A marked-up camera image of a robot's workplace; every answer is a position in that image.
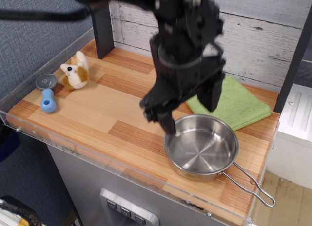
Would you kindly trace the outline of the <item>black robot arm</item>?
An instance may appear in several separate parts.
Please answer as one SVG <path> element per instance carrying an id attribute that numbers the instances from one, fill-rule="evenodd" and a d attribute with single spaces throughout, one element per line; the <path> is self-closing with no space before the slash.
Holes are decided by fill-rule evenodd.
<path id="1" fill-rule="evenodd" d="M 76 0 L 98 9 L 111 0 Z M 141 100 L 148 121 L 161 125 L 167 134 L 176 131 L 173 110 L 197 95 L 209 111 L 217 108 L 224 79 L 223 51 L 203 56 L 215 46 L 223 31 L 219 8 L 211 0 L 117 0 L 151 11 L 158 33 L 150 39 L 156 82 Z"/>

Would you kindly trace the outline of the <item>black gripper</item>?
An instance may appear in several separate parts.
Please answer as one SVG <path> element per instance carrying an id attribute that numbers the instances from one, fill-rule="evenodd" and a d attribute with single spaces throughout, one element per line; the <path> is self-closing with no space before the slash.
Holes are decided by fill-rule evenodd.
<path id="1" fill-rule="evenodd" d="M 150 39 L 156 82 L 140 102 L 148 121 L 159 122 L 166 134 L 175 134 L 172 112 L 180 104 L 197 95 L 199 102 L 210 112 L 219 103 L 225 74 L 222 55 L 195 54 L 185 63 L 175 60 L 162 47 L 160 35 Z"/>

